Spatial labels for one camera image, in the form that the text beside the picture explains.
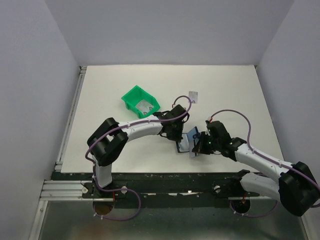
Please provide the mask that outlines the grey striped credit card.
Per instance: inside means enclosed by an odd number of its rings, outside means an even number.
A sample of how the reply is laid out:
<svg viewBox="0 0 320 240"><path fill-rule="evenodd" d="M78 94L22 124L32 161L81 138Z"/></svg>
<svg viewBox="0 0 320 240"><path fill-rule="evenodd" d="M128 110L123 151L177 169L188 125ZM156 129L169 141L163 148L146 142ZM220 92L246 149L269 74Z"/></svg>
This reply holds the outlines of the grey striped credit card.
<svg viewBox="0 0 320 240"><path fill-rule="evenodd" d="M193 152L192 150L189 151L189 157L191 159L198 157L199 154L197 152Z"/></svg>

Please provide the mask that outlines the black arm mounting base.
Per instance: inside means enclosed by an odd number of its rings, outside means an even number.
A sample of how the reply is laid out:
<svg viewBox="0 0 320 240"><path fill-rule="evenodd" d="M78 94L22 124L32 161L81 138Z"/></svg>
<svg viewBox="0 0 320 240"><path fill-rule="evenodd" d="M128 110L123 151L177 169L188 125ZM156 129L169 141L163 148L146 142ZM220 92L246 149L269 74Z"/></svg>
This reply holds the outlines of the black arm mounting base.
<svg viewBox="0 0 320 240"><path fill-rule="evenodd" d="M227 208L229 199L245 200L255 193L240 185L243 171L231 173L114 173L110 185L99 190L94 182L83 186L84 199L115 202L116 208Z"/></svg>

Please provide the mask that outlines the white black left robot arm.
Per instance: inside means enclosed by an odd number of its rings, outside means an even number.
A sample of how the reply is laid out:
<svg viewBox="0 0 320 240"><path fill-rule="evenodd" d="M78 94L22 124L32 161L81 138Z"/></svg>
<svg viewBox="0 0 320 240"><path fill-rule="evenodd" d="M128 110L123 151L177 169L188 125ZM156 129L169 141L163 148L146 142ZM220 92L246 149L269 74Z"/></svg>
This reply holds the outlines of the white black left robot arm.
<svg viewBox="0 0 320 240"><path fill-rule="evenodd" d="M135 121L118 122L107 118L88 138L85 158L93 163L93 191L101 198L111 191L112 164L120 156L126 143L159 135L170 141L181 142L184 123L189 120L189 111L181 105L172 110L157 111Z"/></svg>

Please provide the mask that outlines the blue leather card holder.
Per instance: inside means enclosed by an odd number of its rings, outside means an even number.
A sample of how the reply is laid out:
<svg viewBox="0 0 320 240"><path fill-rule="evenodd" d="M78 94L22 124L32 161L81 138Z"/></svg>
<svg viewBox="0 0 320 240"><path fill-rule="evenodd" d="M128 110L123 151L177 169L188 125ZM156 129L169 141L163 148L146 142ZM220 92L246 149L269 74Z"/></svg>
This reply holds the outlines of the blue leather card holder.
<svg viewBox="0 0 320 240"><path fill-rule="evenodd" d="M197 143L197 134L199 134L198 128L195 126L189 132L182 133L181 142L176 142L176 149L179 154L189 153Z"/></svg>

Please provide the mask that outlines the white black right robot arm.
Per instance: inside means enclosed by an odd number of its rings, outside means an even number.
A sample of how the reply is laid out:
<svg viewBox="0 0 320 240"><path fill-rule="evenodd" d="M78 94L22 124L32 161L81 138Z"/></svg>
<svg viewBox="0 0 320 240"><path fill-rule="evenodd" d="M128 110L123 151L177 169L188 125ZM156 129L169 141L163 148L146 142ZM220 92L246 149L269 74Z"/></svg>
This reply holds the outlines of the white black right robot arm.
<svg viewBox="0 0 320 240"><path fill-rule="evenodd" d="M220 121L206 123L207 130L197 134L192 147L196 154L211 155L219 152L223 157L248 165L262 175L242 170L230 183L230 191L241 196L253 192L282 204L292 215L301 217L320 199L320 188L303 162L292 164L271 156L263 156L250 148L246 140L231 137Z"/></svg>

